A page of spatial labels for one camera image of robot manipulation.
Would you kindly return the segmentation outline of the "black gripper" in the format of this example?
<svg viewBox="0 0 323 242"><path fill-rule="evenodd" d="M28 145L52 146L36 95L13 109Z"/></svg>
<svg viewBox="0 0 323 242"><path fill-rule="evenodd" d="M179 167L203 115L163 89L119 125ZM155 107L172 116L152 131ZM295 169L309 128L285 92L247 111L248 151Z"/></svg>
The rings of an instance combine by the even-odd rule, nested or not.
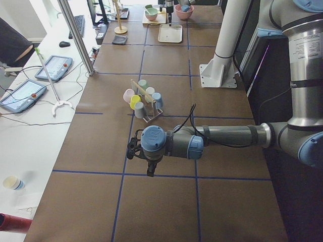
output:
<svg viewBox="0 0 323 242"><path fill-rule="evenodd" d="M126 155L127 155L128 159L133 159L134 156L141 158L141 159L143 158L141 145L138 144L140 139L137 138L139 131L142 131L142 130L137 130L127 145L127 154ZM149 161L148 167L147 167L147 172L146 172L147 176L154 176L156 167L157 167L157 162Z"/></svg>
<svg viewBox="0 0 323 242"><path fill-rule="evenodd" d="M172 13L174 12L174 6L166 6L166 5L159 5L159 10L162 12L163 10L166 11L168 14L168 22L169 26L172 26Z"/></svg>

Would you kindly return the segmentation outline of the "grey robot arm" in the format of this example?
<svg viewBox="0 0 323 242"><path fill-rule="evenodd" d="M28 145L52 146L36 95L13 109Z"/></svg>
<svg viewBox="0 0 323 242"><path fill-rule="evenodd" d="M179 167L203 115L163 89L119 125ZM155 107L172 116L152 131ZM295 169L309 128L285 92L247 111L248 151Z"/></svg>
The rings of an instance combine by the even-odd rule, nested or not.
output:
<svg viewBox="0 0 323 242"><path fill-rule="evenodd" d="M157 1L158 5L161 8L166 9L167 17L168 17L168 22L169 26L172 26L172 13L174 12L174 1L173 0L158 0ZM186 11L190 9L191 5L194 5L196 1L194 0L179 0L178 1L181 10Z"/></svg>
<svg viewBox="0 0 323 242"><path fill-rule="evenodd" d="M148 163L153 176L164 156L197 160L208 144L273 147L303 164L322 168L322 1L261 1L260 38L288 38L292 117L258 126L158 126L137 130L127 157Z"/></svg>

